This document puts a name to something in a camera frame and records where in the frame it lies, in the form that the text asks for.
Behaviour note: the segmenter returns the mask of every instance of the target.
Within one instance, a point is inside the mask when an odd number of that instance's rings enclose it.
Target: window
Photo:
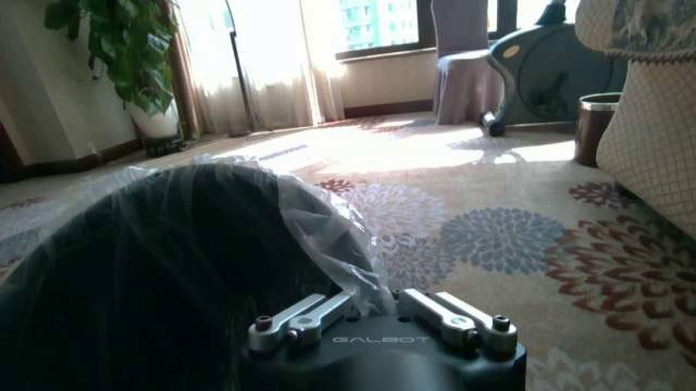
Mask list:
[[[363,55],[408,51],[435,45],[430,15],[430,0],[334,0],[344,15],[343,28],[352,28],[360,20],[363,35],[348,33],[336,57],[346,59]]]
[[[363,34],[344,34],[336,58],[348,59],[435,46],[431,0],[332,0],[343,28],[362,24]],[[577,4],[566,0],[566,18],[573,23]],[[550,0],[489,0],[489,39],[534,25]]]
[[[531,27],[539,19],[543,9],[549,4],[547,0],[517,0],[517,27]],[[565,0],[565,19],[566,23],[575,23],[575,10],[579,0]]]

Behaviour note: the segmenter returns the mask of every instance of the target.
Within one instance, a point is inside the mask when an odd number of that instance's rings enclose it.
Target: plastic bag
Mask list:
[[[257,314],[340,289],[392,309],[358,214],[253,162],[128,169],[73,194],[0,283],[2,388],[235,389]]]

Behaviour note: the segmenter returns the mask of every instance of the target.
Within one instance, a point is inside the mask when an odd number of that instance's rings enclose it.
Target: white curtain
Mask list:
[[[225,26],[225,3],[223,0],[177,0],[177,7],[172,9],[187,50],[201,132],[244,134],[248,122]]]
[[[334,1],[231,0],[256,130],[342,119]],[[247,130],[225,0],[179,0],[179,29],[207,131]]]

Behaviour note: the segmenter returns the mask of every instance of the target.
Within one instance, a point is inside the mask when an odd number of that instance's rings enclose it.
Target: sofa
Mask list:
[[[582,0],[585,46],[629,60],[597,163],[696,237],[696,5],[678,0]]]

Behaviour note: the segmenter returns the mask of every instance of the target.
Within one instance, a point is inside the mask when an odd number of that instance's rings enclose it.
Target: baseboard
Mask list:
[[[428,112],[432,110],[431,100],[415,100],[411,102],[398,102],[375,104],[372,106],[359,106],[344,108],[346,118],[359,118],[362,116],[386,116],[388,114],[403,114],[406,112]]]
[[[22,178],[24,163],[9,134],[0,123],[0,183],[16,182]]]
[[[143,149],[143,143],[137,138],[74,160],[46,161],[28,165],[24,168],[25,177],[80,173],[128,156],[140,149]]]

